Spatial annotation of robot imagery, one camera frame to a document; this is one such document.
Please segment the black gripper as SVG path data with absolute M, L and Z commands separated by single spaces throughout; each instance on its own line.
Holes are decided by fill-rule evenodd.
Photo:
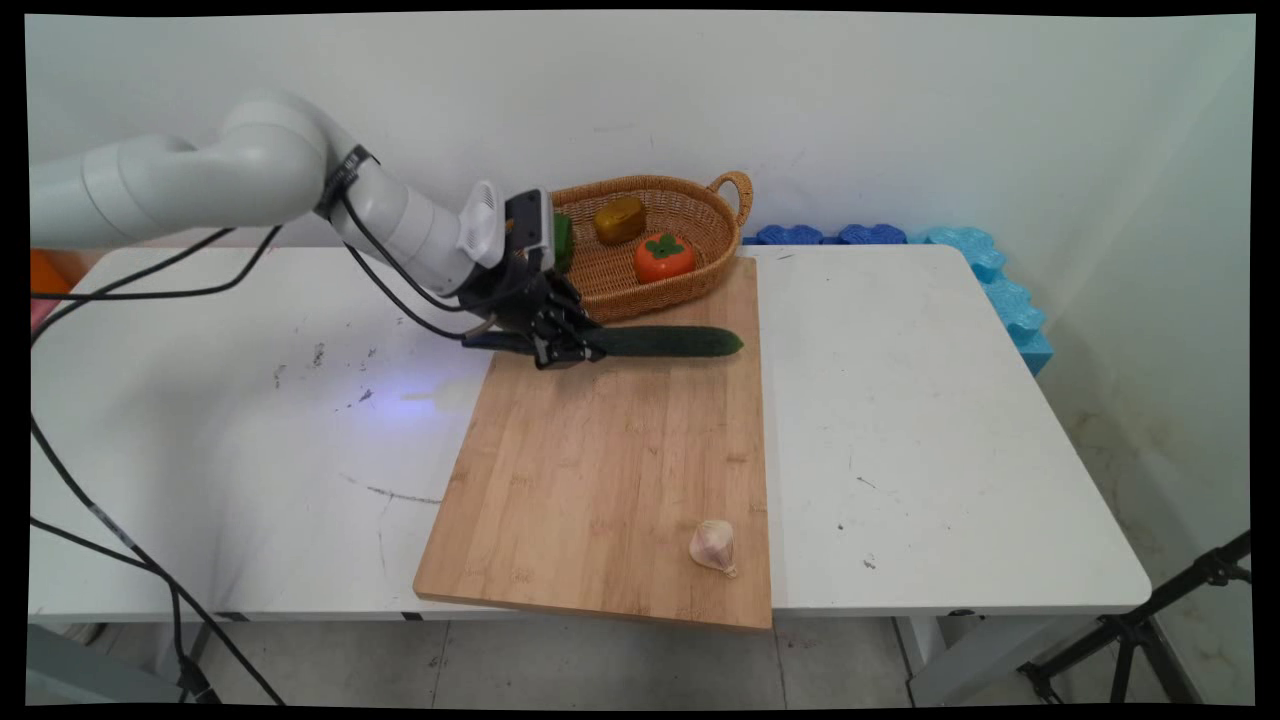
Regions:
M 580 292 L 557 266 L 541 265 L 543 251 L 515 252 L 494 268 L 476 266 L 458 290 L 458 307 L 480 319 L 462 331 L 474 337 L 497 327 L 530 336 L 539 372 L 599 363 L 605 350 L 588 332 L 603 325 L 590 318 Z

